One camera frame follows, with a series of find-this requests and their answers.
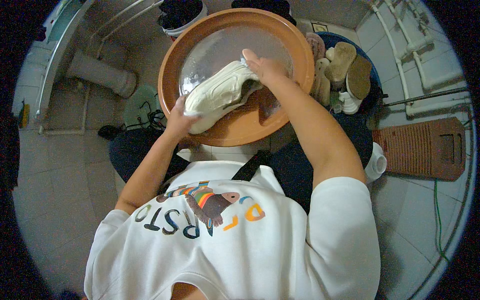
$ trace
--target leg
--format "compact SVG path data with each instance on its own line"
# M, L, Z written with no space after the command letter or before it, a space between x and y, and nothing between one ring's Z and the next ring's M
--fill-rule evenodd
M133 175L161 134L162 132L159 130L134 129L120 134L110 143L110 161L123 181L127 182ZM176 155L177 152L178 146L174 151L164 181L184 171L189 164L187 160Z
M272 154L268 164L285 196L295 200L308 214L312 196L313 168L298 141Z

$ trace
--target water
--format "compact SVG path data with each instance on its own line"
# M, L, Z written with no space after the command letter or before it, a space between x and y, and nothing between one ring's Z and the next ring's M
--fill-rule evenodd
M232 26L207 36L192 49L180 73L180 95L188 94L230 62L240 60L245 48L259 57L279 60L292 74L292 59L280 39L260 28Z

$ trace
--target power cord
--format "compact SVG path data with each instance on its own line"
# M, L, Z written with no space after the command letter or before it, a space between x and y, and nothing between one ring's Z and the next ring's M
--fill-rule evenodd
M150 103L148 101L145 101L138 109L142 109L145 106L145 104L148 105L148 109L150 110L147 113L148 121L142 122L142 118L137 117L138 124L128 125L125 127L125 129L133 126L140 126L144 128L144 125L149 124L147 128L165 130L166 127L163 126L163 124L160 122L165 118L165 114L159 109L152 111L152 107L150 106Z
M438 240L436 240L435 243L436 243L437 251L440 254L440 256L443 259L445 259L447 263L450 263L450 260L445 255L444 249L442 249L442 220L440 218L440 209L438 207L437 185L438 185L438 179L435 179L435 185L433 188L433 200L435 205L435 223L437 224L439 229Z

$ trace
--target person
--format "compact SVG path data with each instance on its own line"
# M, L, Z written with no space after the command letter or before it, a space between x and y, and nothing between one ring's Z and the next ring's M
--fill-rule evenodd
M127 183L95 234L89 299L375 298L380 251L355 147L281 65L243 55L298 141L243 180L250 162L178 161L177 145L198 120L183 115L180 97L158 138L113 145ZM153 145L143 153L145 140Z

